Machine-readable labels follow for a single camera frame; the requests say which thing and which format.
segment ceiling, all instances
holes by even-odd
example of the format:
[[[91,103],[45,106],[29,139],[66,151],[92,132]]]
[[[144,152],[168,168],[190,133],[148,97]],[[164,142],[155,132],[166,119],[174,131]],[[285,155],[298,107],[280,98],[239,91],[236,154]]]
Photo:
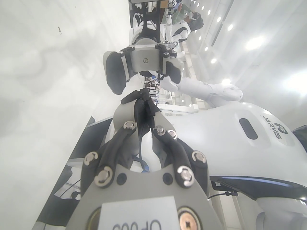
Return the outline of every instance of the ceiling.
[[[229,78],[243,90],[243,101],[267,109],[290,128],[307,123],[306,96],[285,87],[289,77],[307,71],[307,0],[183,2],[204,20],[203,28],[187,40],[199,80],[220,83]],[[261,46],[248,50],[249,40],[258,37]]]

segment screw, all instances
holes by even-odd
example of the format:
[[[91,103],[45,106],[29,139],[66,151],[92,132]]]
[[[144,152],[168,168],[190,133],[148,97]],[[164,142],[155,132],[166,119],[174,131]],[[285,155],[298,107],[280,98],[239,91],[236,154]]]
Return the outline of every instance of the screw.
[[[157,134],[162,136],[165,134],[165,129],[162,126],[156,126]]]
[[[196,161],[200,161],[200,162],[203,162],[203,163],[206,163],[206,157],[205,155],[200,152],[200,151],[193,151],[192,153],[192,158],[193,160],[196,162]]]
[[[135,129],[135,123],[133,121],[127,121],[124,124],[124,129],[134,130]]]
[[[177,139],[177,134],[174,130],[168,130],[168,133],[173,137],[173,139]]]
[[[199,160],[199,161],[203,161],[204,157],[203,157],[202,154],[197,153],[197,154],[196,154],[196,159]]]
[[[192,178],[192,175],[189,173],[188,170],[184,169],[182,172],[181,172],[181,178],[185,181],[190,181],[191,178]]]
[[[84,164],[86,166],[90,165],[91,162],[98,159],[97,152],[90,152],[84,157]]]
[[[187,166],[180,166],[177,169],[177,173],[180,174],[182,180],[184,181],[183,185],[185,187],[190,187],[190,186],[193,185],[193,183],[195,181],[194,173],[192,172],[192,170],[189,167],[187,167]]]
[[[109,166],[105,166],[103,170],[94,177],[94,182],[99,187],[106,186],[112,179],[113,171]]]

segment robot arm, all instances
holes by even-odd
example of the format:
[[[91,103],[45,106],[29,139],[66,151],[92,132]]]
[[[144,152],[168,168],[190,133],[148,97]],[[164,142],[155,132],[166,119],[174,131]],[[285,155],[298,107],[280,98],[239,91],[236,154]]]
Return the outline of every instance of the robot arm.
[[[160,80],[160,86],[172,92],[180,93],[206,101],[210,107],[215,108],[228,104],[231,101],[240,101],[243,97],[241,89],[232,84],[208,84],[184,77],[180,83],[174,83],[169,77]]]

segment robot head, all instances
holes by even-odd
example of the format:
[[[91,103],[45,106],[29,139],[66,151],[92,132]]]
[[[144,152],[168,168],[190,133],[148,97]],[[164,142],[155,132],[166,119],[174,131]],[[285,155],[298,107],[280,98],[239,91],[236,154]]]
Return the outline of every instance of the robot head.
[[[176,0],[169,0],[168,7],[173,8],[177,5]]]

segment black panel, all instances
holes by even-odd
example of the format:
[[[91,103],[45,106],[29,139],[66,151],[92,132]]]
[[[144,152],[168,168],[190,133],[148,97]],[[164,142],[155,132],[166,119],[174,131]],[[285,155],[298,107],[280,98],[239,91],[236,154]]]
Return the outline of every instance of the black panel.
[[[242,126],[246,136],[249,139],[257,139],[258,138],[258,135],[256,134],[255,130],[253,129],[253,127],[250,124],[248,119],[240,118],[239,122],[240,122],[240,125]]]
[[[293,134],[298,138],[298,140],[303,145],[307,153],[307,125],[301,126],[293,130]]]
[[[260,197],[284,197],[307,202],[307,188],[297,183],[250,176],[210,176],[210,180],[241,192],[253,200]]]
[[[89,152],[97,151],[106,135],[112,118],[87,126],[78,140],[70,159],[84,158]]]

